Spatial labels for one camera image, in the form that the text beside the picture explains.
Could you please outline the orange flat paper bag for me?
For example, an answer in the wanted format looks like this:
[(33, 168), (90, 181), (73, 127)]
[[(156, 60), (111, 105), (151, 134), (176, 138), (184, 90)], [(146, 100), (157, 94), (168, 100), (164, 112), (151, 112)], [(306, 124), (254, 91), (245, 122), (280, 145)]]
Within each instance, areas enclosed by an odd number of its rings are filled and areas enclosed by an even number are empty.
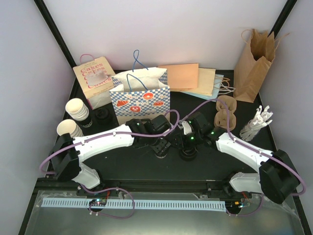
[(198, 63), (161, 65), (159, 68), (167, 69), (168, 85), (173, 91), (189, 90), (198, 87)]

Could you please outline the near paper cup stack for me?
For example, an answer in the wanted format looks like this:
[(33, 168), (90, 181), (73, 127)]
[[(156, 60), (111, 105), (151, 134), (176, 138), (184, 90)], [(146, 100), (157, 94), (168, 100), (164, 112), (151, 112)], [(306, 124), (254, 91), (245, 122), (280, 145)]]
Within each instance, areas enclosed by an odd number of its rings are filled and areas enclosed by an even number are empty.
[(74, 120), (71, 119), (65, 119), (60, 122), (56, 130), (59, 136), (63, 134), (70, 134), (72, 138), (83, 136), (81, 128), (76, 124)]

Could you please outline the Cakes printed paper bag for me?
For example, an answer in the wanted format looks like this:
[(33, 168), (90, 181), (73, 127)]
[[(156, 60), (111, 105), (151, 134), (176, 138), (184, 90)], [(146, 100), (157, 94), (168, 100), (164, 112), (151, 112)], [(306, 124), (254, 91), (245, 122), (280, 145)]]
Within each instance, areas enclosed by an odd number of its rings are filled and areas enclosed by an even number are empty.
[(91, 109), (111, 103), (109, 90), (114, 88), (112, 67), (104, 56), (98, 58), (90, 54), (80, 56), (80, 65), (73, 71)]

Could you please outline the far paper cup stack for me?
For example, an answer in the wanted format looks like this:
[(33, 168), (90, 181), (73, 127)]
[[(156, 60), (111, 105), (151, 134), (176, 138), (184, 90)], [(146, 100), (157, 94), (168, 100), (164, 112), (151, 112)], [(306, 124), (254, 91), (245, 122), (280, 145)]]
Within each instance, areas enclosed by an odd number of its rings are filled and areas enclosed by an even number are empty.
[(93, 121), (88, 107), (79, 98), (73, 98), (66, 103), (66, 112), (82, 127), (89, 128)]

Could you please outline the black coffee cup lids stack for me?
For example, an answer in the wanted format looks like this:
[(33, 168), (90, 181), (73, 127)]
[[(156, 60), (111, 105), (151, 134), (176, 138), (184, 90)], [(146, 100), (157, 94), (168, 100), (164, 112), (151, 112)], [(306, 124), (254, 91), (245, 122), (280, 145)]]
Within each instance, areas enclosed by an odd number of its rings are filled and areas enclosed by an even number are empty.
[(98, 108), (94, 111), (94, 116), (98, 124), (106, 125), (112, 120), (112, 115), (107, 108)]

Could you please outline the light blue flat paper bag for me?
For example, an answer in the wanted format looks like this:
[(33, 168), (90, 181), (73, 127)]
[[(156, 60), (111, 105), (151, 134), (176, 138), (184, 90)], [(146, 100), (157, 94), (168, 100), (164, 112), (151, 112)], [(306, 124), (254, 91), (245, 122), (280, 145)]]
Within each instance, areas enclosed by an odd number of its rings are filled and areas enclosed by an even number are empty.
[(184, 94), (188, 94), (197, 98), (201, 98), (204, 100), (210, 100), (215, 99), (219, 95), (226, 95), (233, 93), (235, 91), (234, 87), (230, 86), (230, 79), (225, 78), (224, 75), (216, 74), (214, 79), (214, 87), (212, 91), (212, 95), (205, 95), (205, 94), (197, 94), (197, 93), (191, 93), (191, 92), (182, 92)]

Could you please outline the paper cup stack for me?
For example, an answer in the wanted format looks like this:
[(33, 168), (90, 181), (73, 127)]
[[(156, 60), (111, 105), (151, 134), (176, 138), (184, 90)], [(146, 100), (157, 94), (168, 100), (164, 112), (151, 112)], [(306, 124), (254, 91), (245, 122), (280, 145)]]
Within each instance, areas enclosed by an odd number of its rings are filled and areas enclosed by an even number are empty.
[(93, 121), (88, 107), (79, 98), (73, 98), (66, 103), (66, 112), (82, 127), (89, 128)]
[(60, 122), (56, 130), (59, 136), (63, 134), (70, 134), (72, 138), (83, 136), (81, 128), (76, 124), (74, 120), (71, 119), (65, 119)]

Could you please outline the blue checkered paper bag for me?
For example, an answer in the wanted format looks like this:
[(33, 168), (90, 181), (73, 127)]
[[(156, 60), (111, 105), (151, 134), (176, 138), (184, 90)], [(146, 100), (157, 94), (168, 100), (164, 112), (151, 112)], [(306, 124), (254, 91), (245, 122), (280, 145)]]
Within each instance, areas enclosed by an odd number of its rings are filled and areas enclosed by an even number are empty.
[(138, 49), (134, 51), (133, 57), (132, 69), (113, 75), (114, 88), (109, 90), (120, 125), (133, 118), (153, 119), (170, 110), (167, 69), (143, 65), (138, 60)]

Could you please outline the left black frame post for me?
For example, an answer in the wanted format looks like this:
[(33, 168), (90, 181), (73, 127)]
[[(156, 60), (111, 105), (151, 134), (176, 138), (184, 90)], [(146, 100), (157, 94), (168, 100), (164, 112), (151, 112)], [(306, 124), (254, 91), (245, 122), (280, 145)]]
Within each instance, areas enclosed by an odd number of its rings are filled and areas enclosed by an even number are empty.
[(45, 2), (43, 0), (34, 0), (34, 3), (36, 4), (39, 12), (41, 13), (44, 21), (46, 22), (48, 28), (50, 29), (52, 35), (54, 36), (54, 39), (56, 40), (59, 48), (61, 49), (63, 55), (65, 56), (67, 62), (71, 67), (75, 67), (76, 63), (53, 19), (53, 17), (50, 14), (50, 11), (48, 10)]

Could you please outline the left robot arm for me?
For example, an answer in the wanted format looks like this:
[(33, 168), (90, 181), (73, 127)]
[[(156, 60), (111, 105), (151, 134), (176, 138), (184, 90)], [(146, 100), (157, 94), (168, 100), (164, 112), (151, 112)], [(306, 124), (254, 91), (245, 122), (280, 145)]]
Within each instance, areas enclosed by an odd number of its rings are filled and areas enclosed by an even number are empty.
[(171, 130), (171, 124), (164, 115), (154, 119), (131, 119), (109, 131), (83, 137), (61, 135), (51, 155), (54, 174), (59, 182), (74, 181), (83, 184), (93, 195), (105, 190), (97, 170), (85, 165), (85, 161), (98, 154), (122, 147), (135, 148), (151, 146), (161, 153), (158, 146), (164, 143), (164, 135)]

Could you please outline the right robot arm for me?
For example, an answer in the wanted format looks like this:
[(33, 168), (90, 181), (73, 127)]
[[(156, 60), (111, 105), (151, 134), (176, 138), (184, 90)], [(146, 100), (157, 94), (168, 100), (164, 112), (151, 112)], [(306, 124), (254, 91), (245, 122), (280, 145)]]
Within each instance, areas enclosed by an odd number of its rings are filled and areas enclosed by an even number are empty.
[(227, 154), (254, 170), (237, 172), (222, 185), (225, 196), (234, 197), (242, 191), (264, 194), (276, 204), (296, 191), (302, 180), (283, 150), (270, 151), (258, 148), (232, 135), (226, 128), (211, 125), (200, 112), (178, 122), (180, 135), (177, 142), (186, 157), (193, 157), (195, 149), (205, 144)]

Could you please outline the black frame post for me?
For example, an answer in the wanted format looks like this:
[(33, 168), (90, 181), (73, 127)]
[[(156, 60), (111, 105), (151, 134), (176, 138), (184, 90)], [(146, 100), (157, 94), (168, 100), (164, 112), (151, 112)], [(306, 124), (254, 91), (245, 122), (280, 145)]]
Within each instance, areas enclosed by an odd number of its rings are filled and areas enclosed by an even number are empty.
[(53, 19), (53, 17), (50, 14), (50, 11), (48, 10), (45, 2), (43, 0), (34, 0), (34, 3), (36, 4), (39, 12), (41, 13), (44, 21), (46, 22), (48, 28), (50, 29), (52, 35), (54, 36), (54, 39), (56, 40), (59, 48), (61, 49), (63, 55), (65, 56), (67, 62), (71, 67), (75, 67), (76, 63)]
[(281, 10), (277, 20), (275, 21), (271, 31), (268, 35), (271, 33), (274, 33), (274, 37), (276, 38), (278, 33), (280, 32), (281, 28), (283, 27), (284, 23), (286, 22), (288, 16), (290, 15), (291, 11), (293, 10), (294, 6), (298, 0), (287, 0), (283, 9)]

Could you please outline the tan flat paper bag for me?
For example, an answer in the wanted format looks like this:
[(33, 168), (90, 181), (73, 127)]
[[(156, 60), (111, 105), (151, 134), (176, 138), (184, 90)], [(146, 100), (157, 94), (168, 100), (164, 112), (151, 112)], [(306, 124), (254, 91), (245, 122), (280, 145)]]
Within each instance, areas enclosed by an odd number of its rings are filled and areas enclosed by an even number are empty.
[(198, 86), (196, 88), (188, 89), (183, 92), (211, 96), (214, 87), (215, 74), (215, 69), (199, 68)]

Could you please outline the standing brown paper bag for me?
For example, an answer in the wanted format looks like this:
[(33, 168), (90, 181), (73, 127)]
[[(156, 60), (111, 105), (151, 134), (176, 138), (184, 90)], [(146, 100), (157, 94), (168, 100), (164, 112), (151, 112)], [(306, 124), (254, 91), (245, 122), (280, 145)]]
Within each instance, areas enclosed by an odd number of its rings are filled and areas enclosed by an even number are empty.
[(234, 69), (234, 94), (238, 101), (253, 103), (275, 59), (283, 37), (275, 39), (274, 32), (249, 29), (250, 37), (243, 39), (245, 47)]

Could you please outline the right black frame post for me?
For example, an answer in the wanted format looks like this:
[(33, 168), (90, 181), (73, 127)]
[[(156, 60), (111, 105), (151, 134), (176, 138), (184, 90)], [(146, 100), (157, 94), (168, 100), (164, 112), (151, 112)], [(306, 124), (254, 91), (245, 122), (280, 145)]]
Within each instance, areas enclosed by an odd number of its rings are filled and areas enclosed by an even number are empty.
[(280, 32), (281, 28), (283, 27), (284, 23), (286, 22), (288, 16), (290, 15), (291, 11), (293, 10), (294, 6), (298, 0), (287, 0), (283, 9), (281, 10), (277, 20), (275, 21), (271, 31), (268, 35), (271, 33), (274, 33), (274, 37), (276, 38), (278, 33)]

